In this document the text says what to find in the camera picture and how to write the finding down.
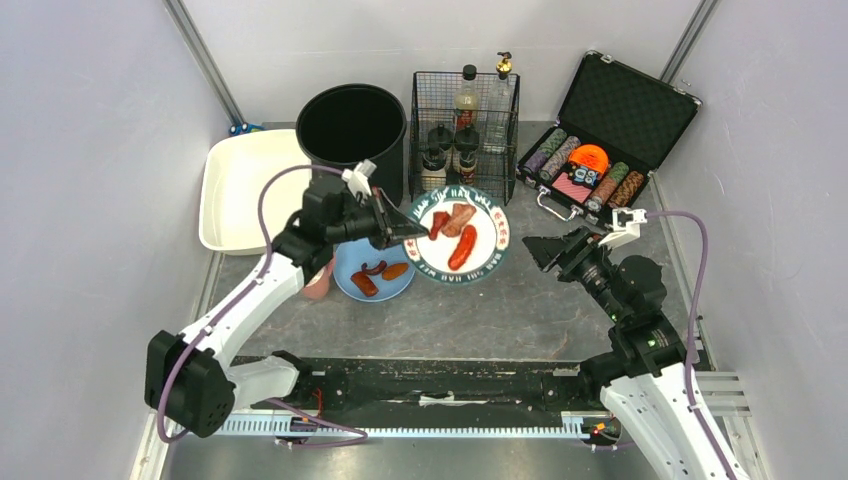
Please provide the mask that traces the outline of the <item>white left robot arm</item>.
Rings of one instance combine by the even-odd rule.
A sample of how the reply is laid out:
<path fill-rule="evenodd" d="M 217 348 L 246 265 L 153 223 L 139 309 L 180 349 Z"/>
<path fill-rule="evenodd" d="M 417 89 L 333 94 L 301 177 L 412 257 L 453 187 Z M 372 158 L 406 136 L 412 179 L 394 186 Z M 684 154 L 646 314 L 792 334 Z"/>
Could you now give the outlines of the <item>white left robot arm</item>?
<path fill-rule="evenodd" d="M 149 341 L 144 400 L 156 412 L 159 438 L 182 437 L 169 433 L 167 421 L 208 437 L 233 411 L 293 391 L 301 370 L 291 360 L 277 354 L 242 365 L 233 360 L 270 314 L 329 264 L 337 245 L 365 239 L 385 249 L 427 233 L 353 173 L 313 179 L 300 209 L 234 291 L 181 332 L 162 330 Z"/>

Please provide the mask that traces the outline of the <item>sauce bottle red label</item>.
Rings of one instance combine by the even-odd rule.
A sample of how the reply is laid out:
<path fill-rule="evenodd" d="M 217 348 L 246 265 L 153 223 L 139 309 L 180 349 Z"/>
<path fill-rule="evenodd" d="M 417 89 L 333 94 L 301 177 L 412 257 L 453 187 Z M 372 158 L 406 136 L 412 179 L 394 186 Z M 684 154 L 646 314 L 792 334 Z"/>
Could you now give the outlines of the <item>sauce bottle red label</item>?
<path fill-rule="evenodd" d="M 454 95 L 455 131 L 459 132 L 474 124 L 479 110 L 480 95 L 476 84 L 477 68 L 466 64 L 462 70 L 462 81 Z"/>

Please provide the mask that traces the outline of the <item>spice jar black lid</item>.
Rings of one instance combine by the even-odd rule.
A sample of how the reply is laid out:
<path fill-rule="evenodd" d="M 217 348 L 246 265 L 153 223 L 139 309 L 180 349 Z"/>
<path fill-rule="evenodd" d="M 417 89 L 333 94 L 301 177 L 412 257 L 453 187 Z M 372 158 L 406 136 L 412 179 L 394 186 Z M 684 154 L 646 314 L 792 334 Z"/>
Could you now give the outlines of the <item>spice jar black lid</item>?
<path fill-rule="evenodd" d="M 453 142 L 454 132 L 444 123 L 438 123 L 427 133 L 427 148 L 429 151 L 438 149 L 440 152 L 447 153 L 453 147 Z"/>
<path fill-rule="evenodd" d="M 427 192 L 446 185 L 446 155 L 439 147 L 430 147 L 422 155 L 421 186 Z"/>
<path fill-rule="evenodd" d="M 454 157 L 459 159 L 462 155 L 470 155 L 476 152 L 480 144 L 480 134 L 473 124 L 466 125 L 458 130 L 454 136 Z"/>

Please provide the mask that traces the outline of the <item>small dark spice jar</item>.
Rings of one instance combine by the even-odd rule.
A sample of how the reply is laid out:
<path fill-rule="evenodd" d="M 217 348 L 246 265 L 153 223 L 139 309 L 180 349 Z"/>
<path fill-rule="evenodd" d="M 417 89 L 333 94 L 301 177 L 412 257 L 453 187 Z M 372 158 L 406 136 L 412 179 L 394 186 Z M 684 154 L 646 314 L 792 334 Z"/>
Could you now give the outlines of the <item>small dark spice jar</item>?
<path fill-rule="evenodd" d="M 461 182 L 465 185 L 473 185 L 477 169 L 476 154 L 472 151 L 460 152 L 458 168 Z"/>

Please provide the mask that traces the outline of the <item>white patterned rim plate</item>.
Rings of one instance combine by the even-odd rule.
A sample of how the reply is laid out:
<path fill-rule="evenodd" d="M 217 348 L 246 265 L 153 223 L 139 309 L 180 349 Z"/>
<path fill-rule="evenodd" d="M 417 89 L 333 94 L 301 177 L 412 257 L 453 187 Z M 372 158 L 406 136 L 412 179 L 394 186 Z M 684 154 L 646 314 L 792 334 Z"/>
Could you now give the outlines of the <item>white patterned rim plate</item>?
<path fill-rule="evenodd" d="M 449 185 L 422 194 L 407 208 L 407 213 L 430 230 L 433 213 L 445 211 L 451 214 L 454 203 L 468 203 L 476 207 L 475 215 L 466 225 L 477 229 L 478 238 L 462 268 L 452 271 L 448 267 L 460 235 L 449 238 L 440 232 L 435 241 L 420 237 L 406 240 L 403 247 L 408 260 L 423 276 L 440 283 L 465 285 L 488 276 L 498 268 L 509 248 L 511 231 L 502 207 L 487 193 L 465 185 Z"/>

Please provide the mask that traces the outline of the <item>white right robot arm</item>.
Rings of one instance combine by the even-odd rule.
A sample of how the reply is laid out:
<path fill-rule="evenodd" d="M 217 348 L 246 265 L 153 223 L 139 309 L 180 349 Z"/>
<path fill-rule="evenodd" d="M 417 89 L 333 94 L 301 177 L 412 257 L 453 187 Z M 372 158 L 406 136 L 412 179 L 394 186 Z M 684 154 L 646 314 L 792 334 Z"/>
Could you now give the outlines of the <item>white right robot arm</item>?
<path fill-rule="evenodd" d="M 631 255 L 613 263 L 600 235 L 580 227 L 522 240 L 543 272 L 576 282 L 608 315 L 609 352 L 584 360 L 584 396 L 617 418 L 662 479 L 746 479 L 704 402 L 689 348 L 662 310 L 662 268 Z"/>

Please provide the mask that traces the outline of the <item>clear bottle gold pump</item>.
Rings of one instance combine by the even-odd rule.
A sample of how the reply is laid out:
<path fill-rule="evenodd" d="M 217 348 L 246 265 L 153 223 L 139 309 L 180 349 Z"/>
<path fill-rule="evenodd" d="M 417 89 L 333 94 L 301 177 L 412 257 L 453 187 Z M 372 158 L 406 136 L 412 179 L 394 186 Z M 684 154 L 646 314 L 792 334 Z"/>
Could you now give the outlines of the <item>clear bottle gold pump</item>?
<path fill-rule="evenodd" d="M 497 77 L 487 95 L 486 137 L 483 144 L 484 151 L 491 154 L 502 154 L 508 146 L 507 129 L 512 103 L 509 83 L 512 54 L 504 51 L 498 55 L 501 59 L 496 64 Z"/>

